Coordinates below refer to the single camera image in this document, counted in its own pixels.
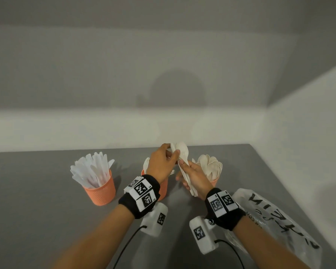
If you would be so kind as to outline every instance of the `wrist strap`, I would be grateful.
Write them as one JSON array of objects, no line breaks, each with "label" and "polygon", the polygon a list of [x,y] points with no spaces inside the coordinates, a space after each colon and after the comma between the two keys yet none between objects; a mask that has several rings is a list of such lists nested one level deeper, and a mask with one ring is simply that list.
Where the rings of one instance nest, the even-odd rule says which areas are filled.
[{"label": "wrist strap", "polygon": [[137,176],[125,189],[118,200],[130,210],[136,219],[145,216],[160,198],[161,186],[151,175]]},{"label": "wrist strap", "polygon": [[234,227],[245,215],[228,192],[219,188],[213,188],[207,194],[205,205],[208,210],[206,218],[212,219],[215,223],[225,229],[233,231]]}]

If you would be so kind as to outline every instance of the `forearm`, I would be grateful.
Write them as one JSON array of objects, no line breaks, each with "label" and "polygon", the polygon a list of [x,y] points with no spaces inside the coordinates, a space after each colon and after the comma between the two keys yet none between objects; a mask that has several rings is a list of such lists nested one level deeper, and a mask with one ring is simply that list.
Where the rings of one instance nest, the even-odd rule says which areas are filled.
[{"label": "forearm", "polygon": [[305,263],[246,216],[242,217],[233,232],[260,269],[309,269]]},{"label": "forearm", "polygon": [[69,248],[54,269],[106,268],[133,220],[133,214],[118,205],[94,232]]}]

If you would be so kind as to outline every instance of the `white marker tag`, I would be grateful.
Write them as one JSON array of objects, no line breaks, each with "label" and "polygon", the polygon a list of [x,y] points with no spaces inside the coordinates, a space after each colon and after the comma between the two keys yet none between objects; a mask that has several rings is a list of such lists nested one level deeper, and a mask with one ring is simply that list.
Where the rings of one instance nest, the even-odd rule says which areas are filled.
[{"label": "white marker tag", "polygon": [[124,188],[124,193],[128,193],[132,187],[134,187],[139,181],[143,179],[143,176],[137,176],[126,188]]},{"label": "white marker tag", "polygon": [[220,217],[220,216],[222,216],[226,213],[226,210],[225,210],[223,204],[221,203],[217,194],[214,194],[214,195],[208,197],[208,201],[209,201],[216,217]]},{"label": "white marker tag", "polygon": [[154,191],[150,190],[146,194],[144,194],[141,198],[136,201],[139,212],[142,212],[145,208],[147,208],[150,204],[156,201]]},{"label": "white marker tag", "polygon": [[130,189],[129,194],[134,198],[134,200],[137,200],[140,198],[143,194],[148,192],[149,189],[152,188],[152,185],[146,180],[143,179],[136,183],[132,189]]},{"label": "white marker tag", "polygon": [[233,198],[231,198],[227,191],[221,191],[218,193],[218,195],[223,200],[228,211],[233,211],[239,208],[239,206],[234,202]]}]

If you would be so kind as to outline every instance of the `white electronic device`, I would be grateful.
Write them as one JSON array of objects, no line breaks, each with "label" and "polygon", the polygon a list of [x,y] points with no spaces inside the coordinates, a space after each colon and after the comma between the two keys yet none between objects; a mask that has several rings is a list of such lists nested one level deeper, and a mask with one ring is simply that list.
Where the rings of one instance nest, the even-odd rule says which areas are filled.
[{"label": "white electronic device", "polygon": [[205,219],[202,216],[197,216],[189,221],[189,227],[192,230],[193,236],[199,250],[204,255],[219,247],[215,243],[216,237],[213,233],[213,228],[216,226],[213,220]]},{"label": "white electronic device", "polygon": [[157,202],[153,210],[143,217],[140,226],[147,226],[147,228],[142,228],[141,231],[153,237],[158,237],[162,231],[167,213],[168,207],[163,203]]}]

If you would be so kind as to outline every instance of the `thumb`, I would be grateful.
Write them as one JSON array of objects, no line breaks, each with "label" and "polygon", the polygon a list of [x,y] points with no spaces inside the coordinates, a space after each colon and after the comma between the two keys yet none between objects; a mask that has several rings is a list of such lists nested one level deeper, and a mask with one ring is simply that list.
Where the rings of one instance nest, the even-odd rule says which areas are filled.
[{"label": "thumb", "polygon": [[194,170],[189,167],[183,160],[179,160],[179,166],[183,169],[184,172],[186,172],[188,175],[191,175]]},{"label": "thumb", "polygon": [[169,163],[174,166],[175,162],[178,160],[181,151],[179,149],[175,150],[172,156],[170,157]]}]

